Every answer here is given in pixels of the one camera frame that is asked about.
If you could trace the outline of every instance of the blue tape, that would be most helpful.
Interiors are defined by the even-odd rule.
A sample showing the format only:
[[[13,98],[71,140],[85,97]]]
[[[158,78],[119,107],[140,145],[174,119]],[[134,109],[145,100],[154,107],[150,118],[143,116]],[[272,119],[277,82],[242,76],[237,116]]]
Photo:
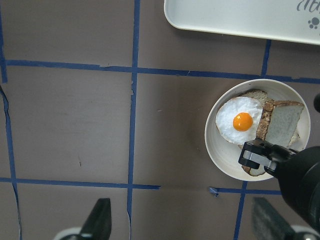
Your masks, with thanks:
[[[133,68],[129,66],[100,66],[95,64],[50,62],[50,61],[7,60],[6,65],[22,66],[22,67],[43,67],[43,68],[58,68],[58,69],[109,71],[109,72],[123,72],[123,73],[131,73],[133,71]]]
[[[6,142],[7,142],[7,148],[8,148],[10,175],[11,175],[10,180],[11,180],[13,191],[14,191],[14,197],[15,197],[15,203],[16,203],[16,209],[17,209],[19,239],[22,240],[22,227],[21,227],[18,186],[17,186],[16,168],[15,168],[14,144],[12,140],[11,120],[9,116],[9,102],[1,86],[0,86],[0,94],[3,99],[4,114],[5,114]]]
[[[267,75],[270,47],[271,47],[271,40],[267,39],[265,44],[264,57],[263,57],[262,70],[261,70],[261,77],[263,79],[266,78],[266,75]]]
[[[11,178],[7,178],[7,177],[0,177],[0,182],[1,183],[11,183]]]
[[[262,194],[262,195],[281,195],[278,190],[260,190],[260,189],[247,189],[246,194]]]
[[[1,9],[0,9],[0,68],[1,68],[2,83],[7,83],[8,77],[7,77],[7,66],[6,66],[6,59],[5,59],[5,53],[4,53],[4,36],[3,36],[3,30],[2,30]]]
[[[28,60],[7,60],[7,66],[25,66],[25,67],[44,67],[44,68],[63,68],[63,69],[77,69],[77,70],[92,70],[92,71],[107,71],[120,73],[136,73],[136,74],[156,74],[168,76],[183,76],[183,77],[203,77],[203,78],[223,78],[223,79],[273,79],[280,82],[293,82],[304,84],[320,84],[319,78],[292,78],[290,76],[264,75],[267,69],[263,70],[261,75],[230,73],[230,72],[215,72],[215,71],[188,71],[188,70],[174,70],[174,69],[159,69],[159,68],[144,68],[136,66],[107,66],[103,67],[94,64],[81,63],[66,63],[66,62],[47,62],[47,61],[28,61]]]
[[[137,81],[139,56],[139,26],[140,26],[140,0],[134,0],[134,19],[133,19],[133,46],[132,46],[132,95],[130,109],[130,129],[129,129],[129,160],[128,160],[128,190],[126,210],[131,225],[132,214],[132,197],[133,197],[133,182],[134,182],[134,155],[135,155],[135,131],[136,131],[136,100],[137,100]]]
[[[236,215],[236,222],[235,222],[233,240],[238,240],[238,237],[239,237],[239,231],[240,231],[242,213],[243,213],[243,210],[244,210],[247,185],[248,185],[247,181],[243,181],[242,182],[242,188],[241,188],[242,191],[241,191],[241,196],[240,196],[240,201],[239,201],[238,212],[237,212],[237,215]]]
[[[308,77],[292,78],[290,76],[276,76],[276,75],[266,75],[265,78],[277,80],[280,82],[320,84],[320,79],[318,78],[308,78]]]
[[[242,193],[242,189],[238,188],[223,188],[223,187],[216,187],[215,188],[218,193],[227,193],[227,194],[240,194]]]
[[[109,182],[89,182],[89,181],[57,181],[57,180],[41,180],[41,179],[23,179],[17,178],[16,182],[19,184],[39,184],[39,185],[58,185],[58,186],[74,186],[74,187],[96,187],[96,188],[119,188],[126,189],[128,184],[125,183],[109,183]],[[158,185],[143,185],[133,184],[133,189],[158,190],[161,186]]]

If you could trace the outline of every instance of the fried egg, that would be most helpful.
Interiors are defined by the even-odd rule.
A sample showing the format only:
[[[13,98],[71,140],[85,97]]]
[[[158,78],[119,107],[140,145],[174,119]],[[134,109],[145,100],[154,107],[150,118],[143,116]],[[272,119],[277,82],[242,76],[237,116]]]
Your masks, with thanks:
[[[256,99],[234,97],[218,110],[215,124],[225,140],[243,145],[256,138],[262,110],[263,106]]]

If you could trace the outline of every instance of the bread slice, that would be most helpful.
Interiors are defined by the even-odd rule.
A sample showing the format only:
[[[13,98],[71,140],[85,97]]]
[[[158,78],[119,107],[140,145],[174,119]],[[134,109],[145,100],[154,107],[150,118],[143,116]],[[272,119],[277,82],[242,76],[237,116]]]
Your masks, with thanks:
[[[297,101],[274,101],[265,140],[287,148],[304,108],[305,105]]]
[[[287,148],[299,139],[296,128],[304,107],[297,101],[266,101],[256,137]]]
[[[268,98],[268,93],[259,89],[251,89],[241,94],[240,96],[256,99],[261,103],[262,106],[265,105],[266,101],[271,100],[270,98]]]
[[[243,166],[243,165],[241,167],[247,174],[249,174],[252,177],[257,177],[266,173],[265,167],[261,164],[258,169],[254,169],[254,168]]]

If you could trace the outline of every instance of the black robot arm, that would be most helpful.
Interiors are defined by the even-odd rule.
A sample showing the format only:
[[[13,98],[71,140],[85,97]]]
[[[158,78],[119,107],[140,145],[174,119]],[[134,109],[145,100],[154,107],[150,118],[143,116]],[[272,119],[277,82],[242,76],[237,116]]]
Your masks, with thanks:
[[[320,146],[298,152],[256,138],[244,144],[238,162],[254,169],[262,164],[278,179],[285,202],[320,232]]]

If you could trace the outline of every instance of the white plate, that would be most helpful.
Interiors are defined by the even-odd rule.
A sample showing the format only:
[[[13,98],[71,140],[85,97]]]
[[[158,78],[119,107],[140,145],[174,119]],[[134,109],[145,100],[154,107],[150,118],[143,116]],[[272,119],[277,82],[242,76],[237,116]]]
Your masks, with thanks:
[[[304,104],[304,110],[297,124],[300,139],[290,146],[292,149],[301,151],[306,147],[310,135],[310,115],[305,101],[292,87],[280,81],[270,79],[255,79],[243,82],[223,94],[214,104],[207,118],[204,131],[205,145],[210,158],[221,171],[230,177],[243,181],[261,181],[270,179],[272,176],[267,173],[260,176],[250,176],[247,174],[238,163],[241,153],[240,148],[233,143],[227,142],[220,135],[216,127],[218,109],[229,99],[250,89],[263,90],[267,92],[268,97],[274,100],[292,100]]]
[[[315,0],[165,0],[178,29],[320,45]]]

